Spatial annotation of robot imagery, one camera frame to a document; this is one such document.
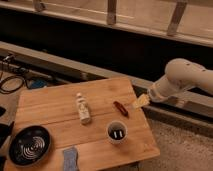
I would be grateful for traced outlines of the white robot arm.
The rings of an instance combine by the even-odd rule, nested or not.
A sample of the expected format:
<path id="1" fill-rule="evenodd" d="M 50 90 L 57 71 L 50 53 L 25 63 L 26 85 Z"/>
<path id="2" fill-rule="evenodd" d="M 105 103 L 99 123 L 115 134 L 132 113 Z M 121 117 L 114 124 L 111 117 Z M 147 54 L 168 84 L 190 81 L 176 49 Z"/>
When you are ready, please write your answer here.
<path id="1" fill-rule="evenodd" d="M 195 87 L 213 95 L 213 70 L 183 58 L 172 59 L 166 64 L 164 75 L 146 93 L 141 94 L 132 106 L 137 109 L 150 102 L 164 102 L 172 95 Z"/>

